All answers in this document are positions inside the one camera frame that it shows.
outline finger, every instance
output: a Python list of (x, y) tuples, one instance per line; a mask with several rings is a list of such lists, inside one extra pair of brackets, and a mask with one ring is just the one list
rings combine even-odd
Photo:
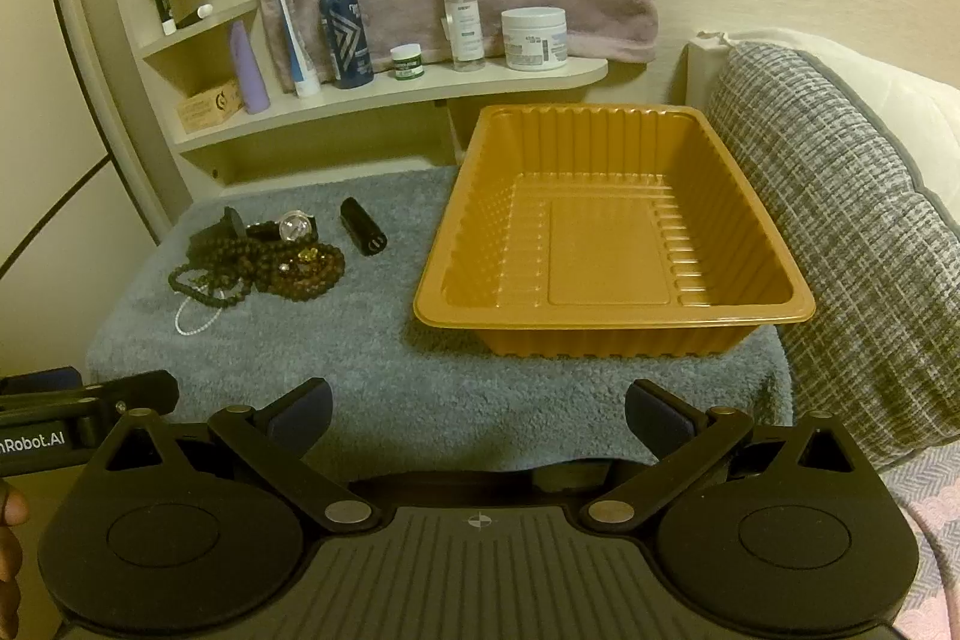
[(0, 527), (0, 581), (10, 582), (20, 572), (23, 564), (23, 549), (16, 535), (6, 527)]
[(3, 640), (13, 640), (20, 627), (20, 619), (16, 614), (20, 607), (20, 587), (13, 581), (11, 584), (0, 584), (0, 637)]
[(28, 518), (30, 518), (30, 509), (27, 507), (27, 498), (11, 486), (10, 493), (7, 495), (7, 504), (3, 508), (3, 522), (9, 527), (15, 527)]

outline round pad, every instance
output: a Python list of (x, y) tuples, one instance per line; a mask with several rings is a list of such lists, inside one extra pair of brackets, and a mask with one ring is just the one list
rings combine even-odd
[(755, 510), (740, 522), (740, 542), (776, 567), (813, 570), (846, 554), (850, 532), (828, 512), (801, 504)]
[(850, 632), (896, 610), (917, 571), (899, 509), (879, 480), (881, 490), (808, 473), (732, 480), (666, 511), (656, 555), (692, 606), (750, 634), (798, 635)]
[(207, 554), (220, 524), (192, 504), (150, 504), (121, 516), (107, 533), (110, 550), (138, 567), (176, 567)]
[(54, 600), (107, 633), (202, 632), (284, 586), (304, 538), (274, 495), (206, 473), (145, 467), (80, 480), (40, 544)]

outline plastic tray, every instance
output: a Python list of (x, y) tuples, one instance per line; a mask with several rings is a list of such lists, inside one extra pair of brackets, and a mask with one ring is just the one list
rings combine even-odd
[(700, 112), (544, 104), (480, 114), (414, 310), (500, 355), (699, 356), (814, 302)]

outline small box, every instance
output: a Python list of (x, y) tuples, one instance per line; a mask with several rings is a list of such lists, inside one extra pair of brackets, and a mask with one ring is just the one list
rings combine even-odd
[(240, 86), (232, 79), (179, 102), (176, 105), (176, 114), (184, 124), (184, 131), (189, 134), (201, 128), (222, 124), (242, 106)]

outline white cabinet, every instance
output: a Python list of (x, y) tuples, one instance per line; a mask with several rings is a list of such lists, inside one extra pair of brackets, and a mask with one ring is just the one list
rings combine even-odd
[(0, 263), (104, 155), (53, 0), (0, 0)]
[(0, 0), (0, 377), (86, 348), (154, 243), (80, 90), (53, 0)]

